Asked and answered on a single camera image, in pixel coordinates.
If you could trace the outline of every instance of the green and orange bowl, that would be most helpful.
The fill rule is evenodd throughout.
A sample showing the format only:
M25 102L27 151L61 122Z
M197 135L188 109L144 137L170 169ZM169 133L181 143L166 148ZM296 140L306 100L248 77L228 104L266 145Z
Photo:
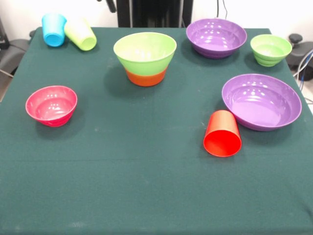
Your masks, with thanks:
M163 80L176 48L176 41L166 34L142 32L121 38L113 50L130 81L148 87Z

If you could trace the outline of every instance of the bowl rim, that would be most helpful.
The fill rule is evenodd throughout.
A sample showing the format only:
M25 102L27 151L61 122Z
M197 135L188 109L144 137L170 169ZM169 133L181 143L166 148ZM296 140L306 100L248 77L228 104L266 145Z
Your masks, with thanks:
M270 36L270 37L273 37L273 38L279 38L279 39L282 39L284 40L285 42L287 42L289 44L289 50L288 50L288 53L284 53L283 55L279 55L279 56L269 56L269 55L265 55L263 53L260 53L258 51L256 51L255 47L252 46L252 42L255 41L257 38L260 38L260 37L264 37L264 36ZM281 57L286 57L287 55L290 54L290 52L292 51L292 45L291 43L286 39L286 38L282 38L282 37L279 37L277 35L273 35L273 34L259 34L257 36L254 36L251 40L250 40L250 46L252 48L252 50L260 55L263 55L263 56L267 56L267 57L270 57L270 58L281 58Z
M68 90L70 90L70 91L72 91L72 92L74 93L74 96L75 96L75 103L74 103L73 107L71 108L71 110L69 110L68 112L66 112L63 116L58 117L58 118L53 118L53 119L43 119L43 118L38 118L38 117L35 117L35 116L31 115L31 114L29 113L28 108L27 108L27 104L29 103L29 100L31 99L31 97L34 96L36 93L42 91L42 90L46 90L46 89L48 89L48 88L56 88L56 87L57 87L57 88L66 88L66 89L68 89ZM58 120L58 119L61 119L61 118L65 117L66 115L70 114L71 112L73 112L73 111L75 110L75 108L76 108L76 106L77 106L77 100L78 100L78 98L77 98L76 92L75 92L73 89L69 88L69 87L61 86L61 85L60 85L60 86L59 86L59 85L47 86L47 87L42 87L42 88L36 90L35 92L33 92L33 93L28 97L28 99L27 99L27 101L26 101L26 103L25 103L25 109L26 109L27 114L30 115L33 119L35 119L35 120L37 120L37 121L52 121L52 120Z
M224 99L224 95L223 95L223 91L226 87L226 85L231 81L231 80L234 80L234 79L237 79L238 77L241 77L241 76L246 76L246 75L257 75L257 76L264 76L264 77L268 77L270 79L273 79L273 80L276 80L278 81L279 83L283 84L284 86L290 88L294 94L296 95L297 97L297 101L299 102L299 105L300 105L300 110L299 110L299 113L292 119L290 120L289 122L286 122L284 124L281 124L281 125L276 125L276 126L268 126L268 125L259 125L259 124L255 124L255 123L252 123L250 121L247 121L245 120L244 118L240 117L239 115L235 114L231 108L228 106L228 104L225 102L225 99ZM275 78L275 77L272 77L272 76L269 76L269 75L265 75L265 74L260 74L260 73L245 73L245 74L240 74L240 75L237 75L235 77L232 77L231 79L229 79L227 82L225 82L225 84L223 85L223 88L222 88L222 100L224 102L224 104L226 105L226 107L228 108L228 110L236 117L240 118L241 120L247 122L247 123L250 123L254 126L258 126L258 127L261 127L261 128L275 128L275 129L278 129L278 128L281 128L281 127L284 127L284 126L287 126L291 123L293 123L294 121L296 121L298 119L298 117L301 115L301 112L302 112L302 102L301 102L301 99L298 95L298 93L291 87L289 86L287 83L283 82L282 80L278 79L278 78Z
M130 37L130 36L133 36L133 35L136 35L136 34L159 34L159 35L165 36L165 37L171 39L171 41L174 42L174 48L171 50L171 52L169 52L169 53L163 55L162 57L160 57L159 59L155 59L155 60L137 61L137 60L129 60L129 59L126 59L126 58L120 56L120 55L116 52L116 45L117 45L117 43L119 43L119 42L120 42L122 39L124 39L124 38ZM172 54L176 51L176 49L177 49L177 42L175 41L174 38L172 38L171 36L169 36L169 35L167 35L167 34L158 33L158 32L139 32L139 33L128 34L128 35L126 35L126 36L120 38L119 40L117 40L117 41L115 42L114 46L113 46L113 51L114 51L114 53L115 53L115 55L116 55L117 57L119 57L119 58L121 58L121 59L123 59L123 60L129 61L129 62L134 62L134 63L150 63L150 62L160 61L160 60L163 60L163 59L165 59L166 57L172 55Z
M225 22L232 23L232 24L238 26L238 27L241 28L241 29L243 30L243 32L245 33L245 39L244 39L244 41L243 41L239 46L233 47L233 48L231 48L231 49L222 49L222 50L220 50L220 49L219 49L219 50L206 49L206 48L203 48L203 47L201 47L201 46L195 44L195 43L190 39L190 37L189 37L189 35L188 35L188 29L189 29L191 26L193 26L193 25L195 25L196 23L198 23L198 22L207 21L207 20L211 20L211 21L225 21ZM234 23L233 21L229 21L229 20L225 20L225 19L220 19L220 18L204 18L204 19L200 19L200 20L194 21L194 22L192 22L190 25L188 25L188 27L186 28L186 35L187 35L188 40L189 40L193 45L195 45L195 46L197 46L197 47L200 47L200 48L202 48L202 49L208 50L208 51L218 51L218 52L226 52L226 51L237 50L237 49L240 48L243 44L246 43L246 40L247 40L247 38L248 38L248 35L247 35L247 33L246 33L246 30L245 30L243 27L241 27L239 24L236 24L236 23Z

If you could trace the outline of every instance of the tipped over cup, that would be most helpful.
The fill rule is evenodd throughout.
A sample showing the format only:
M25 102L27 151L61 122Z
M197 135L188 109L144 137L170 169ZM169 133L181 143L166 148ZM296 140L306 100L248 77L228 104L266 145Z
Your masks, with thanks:
M226 110L215 111L205 132L203 146L216 157L230 157L241 149L241 138L233 114Z
M64 43L64 25L66 18L58 13L48 13L42 18L44 42L51 47L59 47Z
M176 41L166 34L141 32L119 39L113 50L128 78L146 87L163 80L176 48Z
M64 31L80 50L91 50L97 44L97 38L85 18L69 19L64 26Z

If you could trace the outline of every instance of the plastic cup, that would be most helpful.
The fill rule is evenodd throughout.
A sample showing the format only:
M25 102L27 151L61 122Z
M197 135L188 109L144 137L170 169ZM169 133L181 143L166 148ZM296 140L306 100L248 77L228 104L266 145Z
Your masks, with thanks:
M207 152L216 157L230 157L239 152L241 138L231 112L218 110L211 115L203 145Z
M59 47L63 44L65 34L64 25L66 18L58 13L48 13L42 18L44 42L51 47Z
M80 50L91 50L97 44L97 38L89 23L84 18L67 21L64 27L65 34Z

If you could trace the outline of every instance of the white wall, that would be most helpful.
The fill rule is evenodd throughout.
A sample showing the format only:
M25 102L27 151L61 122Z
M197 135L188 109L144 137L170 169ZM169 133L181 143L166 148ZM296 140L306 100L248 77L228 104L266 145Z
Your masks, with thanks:
M302 34L304 41L313 41L313 0L224 1L227 19L242 27L266 27L282 37L296 32ZM0 0L0 17L10 40L28 38L29 32L41 25L42 15L52 11L66 17L82 15L92 26L117 27L117 15L109 11L105 0ZM220 17L223 16L220 0ZM212 17L216 17L216 0L194 0L193 21Z
M84 16L92 26L117 27L117 14L109 11L105 0L0 0L0 17L9 40L29 38L48 12L66 18Z
M313 0L224 0L227 19L245 28L270 28L272 34L287 38L299 33L313 41ZM216 0L194 0L192 21L216 17ZM220 18L225 17L220 0Z

